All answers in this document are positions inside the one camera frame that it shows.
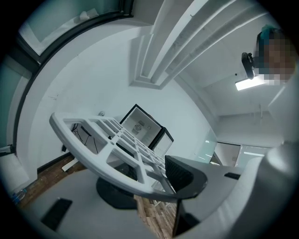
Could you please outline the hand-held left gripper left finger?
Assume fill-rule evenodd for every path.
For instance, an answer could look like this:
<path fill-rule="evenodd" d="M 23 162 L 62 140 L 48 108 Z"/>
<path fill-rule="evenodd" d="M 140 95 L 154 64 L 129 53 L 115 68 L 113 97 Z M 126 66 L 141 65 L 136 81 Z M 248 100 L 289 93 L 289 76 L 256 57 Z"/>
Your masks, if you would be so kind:
<path fill-rule="evenodd" d="M 88 169 L 65 177 L 29 204 L 26 219 L 46 239 L 150 239 L 137 210 L 116 209 L 99 196 L 97 179 Z M 42 219 L 61 198 L 72 204 L 54 231 Z"/>

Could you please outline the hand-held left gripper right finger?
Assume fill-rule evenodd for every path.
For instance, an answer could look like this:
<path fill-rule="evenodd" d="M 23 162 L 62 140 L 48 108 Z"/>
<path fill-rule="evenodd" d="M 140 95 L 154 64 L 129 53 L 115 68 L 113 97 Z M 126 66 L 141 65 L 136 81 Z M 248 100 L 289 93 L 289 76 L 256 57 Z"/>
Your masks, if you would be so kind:
<path fill-rule="evenodd" d="M 260 236 L 268 229 L 266 157 L 245 169 L 175 156 L 167 156 L 165 165 L 178 201 L 174 236 Z"/>

